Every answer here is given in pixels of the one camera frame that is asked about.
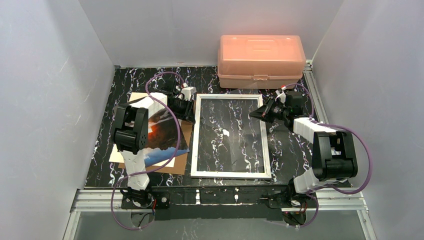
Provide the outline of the sunset landscape photo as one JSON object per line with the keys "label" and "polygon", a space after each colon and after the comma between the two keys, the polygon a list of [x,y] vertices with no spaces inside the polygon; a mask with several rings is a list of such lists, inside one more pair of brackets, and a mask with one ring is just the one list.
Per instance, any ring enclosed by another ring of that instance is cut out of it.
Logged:
{"label": "sunset landscape photo", "polygon": [[[156,169],[169,160],[175,151],[177,136],[175,120],[166,109],[158,111],[149,118],[147,144],[143,149],[147,170]],[[189,144],[183,136],[180,125],[180,145],[175,157],[186,152],[190,152]]]}

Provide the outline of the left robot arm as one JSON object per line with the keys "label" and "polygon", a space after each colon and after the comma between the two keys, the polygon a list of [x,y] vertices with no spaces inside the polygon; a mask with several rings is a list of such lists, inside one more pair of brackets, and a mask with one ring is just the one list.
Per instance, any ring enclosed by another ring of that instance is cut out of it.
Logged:
{"label": "left robot arm", "polygon": [[170,165],[188,153],[182,122],[194,123],[197,90],[183,83],[167,83],[157,92],[116,106],[111,136],[121,154],[128,187],[144,191],[150,179],[148,167]]}

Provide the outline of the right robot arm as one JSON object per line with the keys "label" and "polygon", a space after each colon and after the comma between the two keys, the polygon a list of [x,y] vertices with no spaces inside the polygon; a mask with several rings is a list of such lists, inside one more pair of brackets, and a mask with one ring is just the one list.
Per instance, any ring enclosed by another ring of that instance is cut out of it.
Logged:
{"label": "right robot arm", "polygon": [[312,144],[309,169],[289,183],[290,196],[311,193],[358,173],[352,133],[320,125],[304,113],[303,101],[301,93],[282,87],[277,97],[249,113],[266,123],[283,121],[292,133]]}

